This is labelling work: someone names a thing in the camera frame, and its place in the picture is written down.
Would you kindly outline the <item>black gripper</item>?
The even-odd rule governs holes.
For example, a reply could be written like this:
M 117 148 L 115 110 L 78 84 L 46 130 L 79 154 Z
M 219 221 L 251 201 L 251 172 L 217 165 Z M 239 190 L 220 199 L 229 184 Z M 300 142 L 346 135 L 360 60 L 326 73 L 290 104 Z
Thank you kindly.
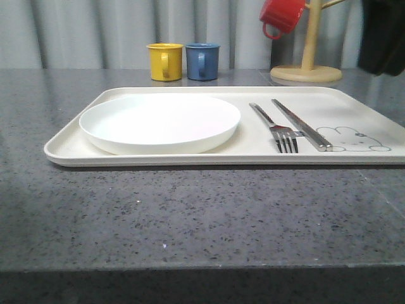
M 358 67 L 398 76 L 404 71 L 404 1 L 363 1 Z

